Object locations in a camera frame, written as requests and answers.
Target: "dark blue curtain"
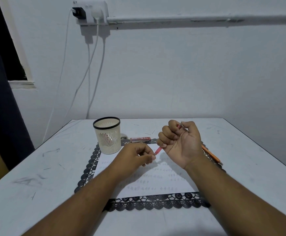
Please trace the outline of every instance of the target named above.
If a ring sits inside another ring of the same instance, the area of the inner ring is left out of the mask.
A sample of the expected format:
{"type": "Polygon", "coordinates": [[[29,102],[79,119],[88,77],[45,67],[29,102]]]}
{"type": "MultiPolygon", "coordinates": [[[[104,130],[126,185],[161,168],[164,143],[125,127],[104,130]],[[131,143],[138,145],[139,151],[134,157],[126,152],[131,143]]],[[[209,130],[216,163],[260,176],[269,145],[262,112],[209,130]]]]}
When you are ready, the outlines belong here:
{"type": "Polygon", "coordinates": [[[0,155],[11,170],[33,151],[0,56],[0,155]]]}

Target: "white table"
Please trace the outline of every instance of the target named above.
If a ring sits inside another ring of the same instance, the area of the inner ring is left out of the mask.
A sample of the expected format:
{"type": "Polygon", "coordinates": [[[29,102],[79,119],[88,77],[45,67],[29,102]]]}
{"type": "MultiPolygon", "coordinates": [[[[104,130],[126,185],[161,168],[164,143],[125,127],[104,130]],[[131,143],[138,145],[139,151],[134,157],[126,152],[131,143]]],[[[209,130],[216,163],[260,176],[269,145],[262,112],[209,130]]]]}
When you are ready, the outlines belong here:
{"type": "MultiPolygon", "coordinates": [[[[157,138],[170,119],[122,119],[121,133],[157,138]]],[[[193,120],[229,175],[286,214],[286,166],[224,119],[193,120]]],[[[72,120],[0,180],[0,235],[18,236],[68,199],[97,144],[93,119],[72,120]]],[[[207,208],[113,211],[95,235],[225,235],[207,208]]]]}

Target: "pencil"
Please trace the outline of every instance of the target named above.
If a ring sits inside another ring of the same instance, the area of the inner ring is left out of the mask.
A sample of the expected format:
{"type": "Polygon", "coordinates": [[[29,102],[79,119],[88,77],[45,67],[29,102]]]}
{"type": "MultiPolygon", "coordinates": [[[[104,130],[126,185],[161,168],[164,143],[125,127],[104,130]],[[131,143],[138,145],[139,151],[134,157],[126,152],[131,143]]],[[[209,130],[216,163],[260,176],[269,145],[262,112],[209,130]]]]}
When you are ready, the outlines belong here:
{"type": "Polygon", "coordinates": [[[203,144],[202,144],[202,149],[203,149],[209,156],[211,156],[217,163],[219,163],[220,165],[223,165],[223,163],[220,161],[220,159],[218,159],[216,155],[214,155],[212,152],[210,152],[203,144]]]}

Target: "sheet of paper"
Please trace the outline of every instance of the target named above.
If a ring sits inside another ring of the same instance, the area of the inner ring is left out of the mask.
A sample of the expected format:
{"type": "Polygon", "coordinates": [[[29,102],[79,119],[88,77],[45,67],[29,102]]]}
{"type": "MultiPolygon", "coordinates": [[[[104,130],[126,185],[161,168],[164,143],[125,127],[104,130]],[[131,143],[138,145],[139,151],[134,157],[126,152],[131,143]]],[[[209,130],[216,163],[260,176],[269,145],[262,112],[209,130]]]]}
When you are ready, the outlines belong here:
{"type": "MultiPolygon", "coordinates": [[[[157,144],[150,144],[149,147],[154,152],[158,148],[157,144]]],[[[101,153],[94,177],[102,172],[117,154],[105,155],[101,153]]],[[[161,150],[152,164],[139,167],[132,176],[121,182],[111,198],[195,191],[198,191],[198,189],[187,172],[174,163],[164,150],[161,150]]]]}

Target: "person's left hand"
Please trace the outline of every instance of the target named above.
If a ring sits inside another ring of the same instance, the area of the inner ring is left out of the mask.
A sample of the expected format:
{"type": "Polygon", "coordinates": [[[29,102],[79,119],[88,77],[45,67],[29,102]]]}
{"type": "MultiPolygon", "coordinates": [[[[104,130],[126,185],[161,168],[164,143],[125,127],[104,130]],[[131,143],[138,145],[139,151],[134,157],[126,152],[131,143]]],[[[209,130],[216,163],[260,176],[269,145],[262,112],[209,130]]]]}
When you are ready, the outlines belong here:
{"type": "Polygon", "coordinates": [[[116,174],[118,181],[132,175],[140,166],[152,163],[156,159],[152,149],[145,143],[128,143],[118,153],[109,170],[116,174]]]}

